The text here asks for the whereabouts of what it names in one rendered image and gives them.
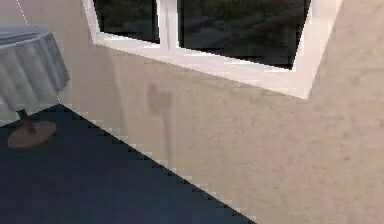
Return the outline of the white framed window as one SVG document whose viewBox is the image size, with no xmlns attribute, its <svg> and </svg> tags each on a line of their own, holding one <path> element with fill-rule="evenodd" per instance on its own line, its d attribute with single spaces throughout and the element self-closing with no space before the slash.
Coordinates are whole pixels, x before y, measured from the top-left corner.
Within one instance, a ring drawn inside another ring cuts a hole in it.
<svg viewBox="0 0 384 224">
<path fill-rule="evenodd" d="M 94 44 L 305 99 L 343 0 L 81 0 Z"/>
</svg>

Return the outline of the round table with grey cloth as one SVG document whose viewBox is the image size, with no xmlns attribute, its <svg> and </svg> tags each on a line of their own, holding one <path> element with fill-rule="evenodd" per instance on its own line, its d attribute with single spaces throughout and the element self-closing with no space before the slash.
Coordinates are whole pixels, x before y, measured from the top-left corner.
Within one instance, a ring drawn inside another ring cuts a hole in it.
<svg viewBox="0 0 384 224">
<path fill-rule="evenodd" d="M 15 112 L 22 122 L 7 139 L 11 149 L 28 150 L 53 137 L 57 125 L 51 121 L 33 122 L 27 108 L 56 98 L 69 80 L 50 29 L 0 26 L 0 111 Z"/>
</svg>

